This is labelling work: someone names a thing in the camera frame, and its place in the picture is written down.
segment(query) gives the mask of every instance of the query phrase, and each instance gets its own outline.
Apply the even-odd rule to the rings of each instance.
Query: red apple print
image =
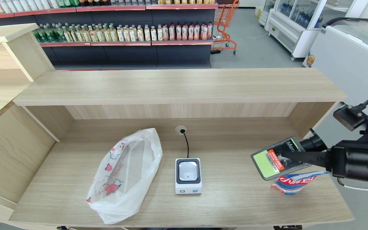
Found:
[[[111,164],[108,164],[105,168],[107,172],[111,172],[113,170],[113,166]]]
[[[120,185],[110,184],[105,188],[106,195],[108,196],[110,193],[116,192]]]

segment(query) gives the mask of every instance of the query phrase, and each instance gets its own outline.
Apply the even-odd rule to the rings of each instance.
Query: black cable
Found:
[[[185,135],[185,130],[184,129],[180,130],[180,133],[184,134],[185,142],[187,143],[187,158],[189,158],[189,156],[190,156],[190,146],[188,145],[188,140],[187,140],[187,136]]]

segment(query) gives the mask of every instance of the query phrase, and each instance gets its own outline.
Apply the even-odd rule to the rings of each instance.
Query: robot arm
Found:
[[[362,137],[358,140],[342,140],[327,148],[321,138],[311,129],[313,137],[301,141],[305,152],[282,152],[283,157],[326,168],[340,185],[352,189],[368,190],[344,185],[341,178],[368,182],[368,115],[362,111],[368,106],[368,100],[358,106],[344,105],[333,112],[334,118],[348,130],[353,131],[365,124]]]

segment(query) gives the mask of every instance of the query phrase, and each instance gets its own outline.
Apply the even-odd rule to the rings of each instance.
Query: snack package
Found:
[[[315,171],[308,173],[286,174],[279,177],[271,187],[278,189],[285,195],[295,195],[316,177],[324,174],[329,174],[329,172]]]

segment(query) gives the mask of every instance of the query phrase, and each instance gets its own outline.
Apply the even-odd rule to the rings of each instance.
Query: freezer lid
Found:
[[[358,38],[368,45],[368,19],[336,18],[323,25],[323,27],[327,26],[332,26],[348,35]]]

